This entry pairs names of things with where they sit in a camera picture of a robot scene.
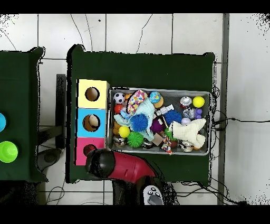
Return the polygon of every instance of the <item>green cup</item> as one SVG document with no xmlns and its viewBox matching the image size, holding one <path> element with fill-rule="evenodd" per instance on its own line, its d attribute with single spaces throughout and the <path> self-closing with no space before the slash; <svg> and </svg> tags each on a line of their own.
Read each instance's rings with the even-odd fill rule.
<svg viewBox="0 0 270 224">
<path fill-rule="evenodd" d="M 17 158 L 17 156 L 18 148 L 14 143 L 8 141 L 0 143 L 0 161 L 11 163 Z"/>
</svg>

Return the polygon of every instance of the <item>yellow ball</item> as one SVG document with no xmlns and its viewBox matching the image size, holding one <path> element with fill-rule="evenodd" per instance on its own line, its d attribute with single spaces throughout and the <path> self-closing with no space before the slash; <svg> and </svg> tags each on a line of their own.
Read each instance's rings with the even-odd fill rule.
<svg viewBox="0 0 270 224">
<path fill-rule="evenodd" d="M 205 100 L 201 96 L 197 96 L 193 98 L 193 105 L 197 108 L 202 107 L 205 104 Z"/>
<path fill-rule="evenodd" d="M 130 129 L 127 126 L 122 126 L 122 127 L 119 128 L 119 135 L 122 138 L 128 137 L 129 134 L 130 134 Z"/>
</svg>

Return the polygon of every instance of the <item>soccer ball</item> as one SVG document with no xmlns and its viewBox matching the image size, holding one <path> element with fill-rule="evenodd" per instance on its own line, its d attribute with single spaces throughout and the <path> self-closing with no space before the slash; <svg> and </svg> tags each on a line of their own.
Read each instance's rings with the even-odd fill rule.
<svg viewBox="0 0 270 224">
<path fill-rule="evenodd" d="M 117 104 L 123 104 L 124 103 L 124 100 L 125 100 L 124 94 L 122 92 L 117 92 L 116 94 L 114 94 L 113 100 Z"/>
</svg>

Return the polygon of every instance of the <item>green table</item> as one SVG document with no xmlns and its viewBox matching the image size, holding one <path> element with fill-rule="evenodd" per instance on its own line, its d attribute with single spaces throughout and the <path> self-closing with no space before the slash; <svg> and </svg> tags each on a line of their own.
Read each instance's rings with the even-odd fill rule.
<svg viewBox="0 0 270 224">
<path fill-rule="evenodd" d="M 11 141 L 18 147 L 12 163 L 0 162 L 0 180 L 46 181 L 36 168 L 38 135 L 37 65 L 43 48 L 28 52 L 0 51 L 0 113 L 7 119 L 0 142 Z"/>
<path fill-rule="evenodd" d="M 112 87 L 177 89 L 212 92 L 214 54 L 156 55 L 84 52 L 74 45 L 67 54 L 67 158 L 66 180 L 96 180 L 84 166 L 73 165 L 76 80 L 105 80 Z M 200 181 L 208 184 L 209 155 L 136 154 L 156 163 L 166 181 Z"/>
</svg>

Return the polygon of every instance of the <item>yellow box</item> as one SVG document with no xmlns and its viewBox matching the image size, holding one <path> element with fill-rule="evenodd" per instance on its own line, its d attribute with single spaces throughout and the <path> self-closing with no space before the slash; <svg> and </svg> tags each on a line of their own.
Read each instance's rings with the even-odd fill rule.
<svg viewBox="0 0 270 224">
<path fill-rule="evenodd" d="M 79 108 L 107 108 L 107 94 L 110 85 L 106 81 L 89 79 L 79 79 L 77 81 L 79 81 Z"/>
</svg>

